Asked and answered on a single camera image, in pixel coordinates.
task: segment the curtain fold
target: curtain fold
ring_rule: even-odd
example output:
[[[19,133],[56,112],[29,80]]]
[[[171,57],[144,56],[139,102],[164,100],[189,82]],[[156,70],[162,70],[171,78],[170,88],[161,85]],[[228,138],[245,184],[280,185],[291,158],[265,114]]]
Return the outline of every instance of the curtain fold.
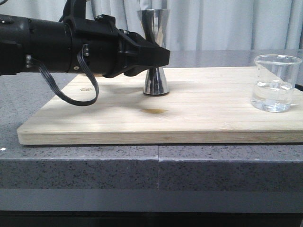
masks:
[[[66,0],[8,0],[0,14],[58,21]],[[116,17],[116,26],[143,35],[138,10],[170,9],[170,50],[303,48],[303,0],[90,0],[87,18]]]

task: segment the gray granite countertop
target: gray granite countertop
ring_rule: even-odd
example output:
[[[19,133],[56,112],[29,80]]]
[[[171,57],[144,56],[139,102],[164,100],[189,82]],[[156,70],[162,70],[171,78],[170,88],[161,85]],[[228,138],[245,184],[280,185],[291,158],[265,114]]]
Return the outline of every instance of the gray granite countertop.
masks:
[[[303,58],[186,51],[168,67],[252,66],[265,53]],[[37,73],[0,76],[0,210],[303,212],[303,143],[20,145],[17,127],[52,97]]]

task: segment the water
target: water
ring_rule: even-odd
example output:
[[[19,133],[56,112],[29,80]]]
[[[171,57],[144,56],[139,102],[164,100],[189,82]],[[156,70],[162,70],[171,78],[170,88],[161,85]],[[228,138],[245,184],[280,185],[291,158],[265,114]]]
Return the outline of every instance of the water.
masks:
[[[285,112],[290,107],[293,90],[287,82],[258,82],[254,85],[251,104],[260,110]]]

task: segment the metal jigger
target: metal jigger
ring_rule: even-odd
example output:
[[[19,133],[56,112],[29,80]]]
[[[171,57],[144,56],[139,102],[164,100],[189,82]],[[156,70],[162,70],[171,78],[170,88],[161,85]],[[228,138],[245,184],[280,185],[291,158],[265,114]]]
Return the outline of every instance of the metal jigger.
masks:
[[[169,18],[169,9],[148,9],[138,11],[138,16],[147,41],[164,47],[163,37]],[[169,92],[162,67],[147,70],[143,93],[164,95]]]

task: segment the robotic arm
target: robotic arm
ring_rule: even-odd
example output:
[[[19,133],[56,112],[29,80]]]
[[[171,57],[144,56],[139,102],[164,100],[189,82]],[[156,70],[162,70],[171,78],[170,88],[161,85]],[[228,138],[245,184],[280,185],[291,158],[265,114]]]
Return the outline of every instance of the robotic arm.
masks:
[[[98,97],[93,73],[113,78],[169,63],[170,52],[135,32],[119,30],[115,18],[85,19],[86,0],[67,0],[59,22],[0,15],[0,75],[40,72],[51,89],[73,105],[90,105]],[[85,73],[96,97],[76,101],[65,96],[50,72]]]

